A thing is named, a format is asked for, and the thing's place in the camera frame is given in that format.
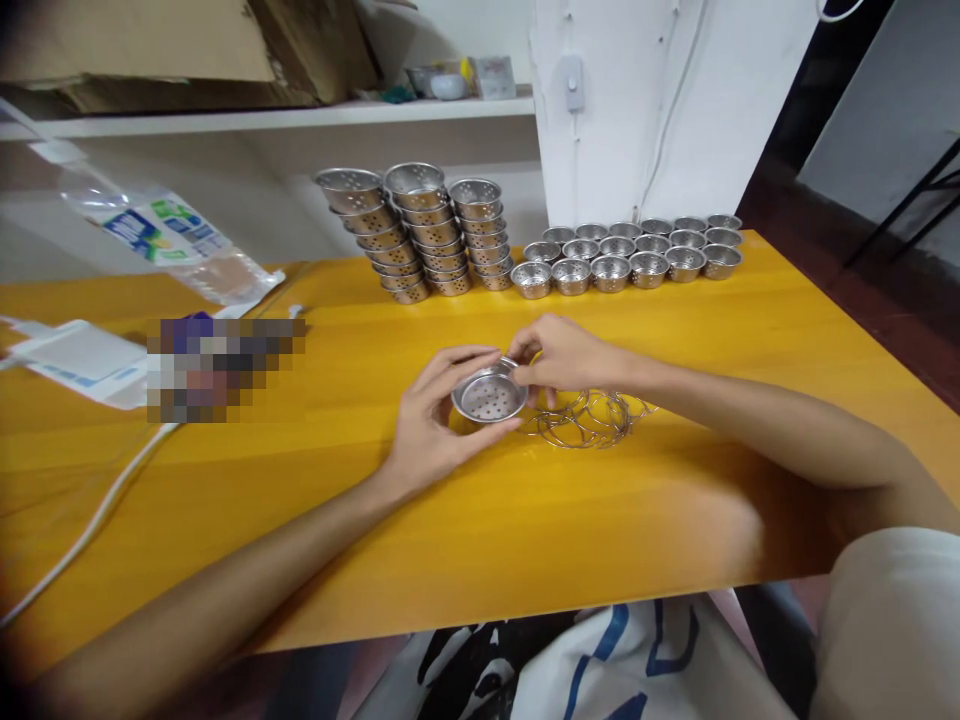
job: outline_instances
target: right hand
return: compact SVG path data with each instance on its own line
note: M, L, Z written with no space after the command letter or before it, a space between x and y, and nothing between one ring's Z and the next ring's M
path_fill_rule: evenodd
M543 354L530 365L541 351ZM507 356L521 364L513 371L514 381L531 386L528 403L536 403L543 387L550 408L556 406L557 390L623 389L639 360L632 352L591 335L573 320L552 313L541 315L520 330Z

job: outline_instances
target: stack of metal cups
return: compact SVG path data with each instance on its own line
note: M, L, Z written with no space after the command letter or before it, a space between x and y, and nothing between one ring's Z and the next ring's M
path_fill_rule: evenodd
M380 285L410 305L430 296L423 267L407 233L383 193L379 175L354 168L329 168L313 178L347 232L353 233Z
M427 163L394 165L383 174L429 283L441 295L463 295L473 282L443 170Z
M513 260L501 195L499 185L480 178L457 180L450 186L450 199L463 230L467 255L487 290L506 290L513 284Z

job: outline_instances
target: wooden table surface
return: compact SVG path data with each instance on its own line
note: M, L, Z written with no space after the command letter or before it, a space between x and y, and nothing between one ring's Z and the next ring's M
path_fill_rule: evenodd
M905 440L960 499L960 419L764 240L726 282L616 295L514 291L394 304L362 259L308 267L268 316L308 308L305 353L257 395L259 422L189 425L109 524L12 626L34 674L208 563L373 471L402 390L441 346L506 348L545 311L702 370L832 401ZM165 276L4 287L0 312L145 335L203 307ZM4 332L9 345L15 336ZM0 375L8 609L66 551L146 440L143 411ZM666 411L610 450L511 436L351 548L265 629L274 650L822 573L820 493Z

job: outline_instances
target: white shelf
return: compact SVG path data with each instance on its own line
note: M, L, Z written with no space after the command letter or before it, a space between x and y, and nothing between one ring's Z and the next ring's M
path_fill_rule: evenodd
M461 118L533 115L529 86L517 88L515 100L417 100L402 105L351 101L311 110L264 110L197 115L45 120L37 123L55 138L130 137L182 133L279 130L284 128L370 125L375 123L456 120ZM33 140L33 134L16 123L0 123L0 141Z

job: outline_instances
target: pile of wire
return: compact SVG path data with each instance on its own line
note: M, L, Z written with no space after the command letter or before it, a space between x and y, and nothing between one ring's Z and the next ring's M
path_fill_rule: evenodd
M526 421L517 432L539 435L554 447L606 450L629 435L634 422L657 409L629 395L584 390L561 407L523 411Z

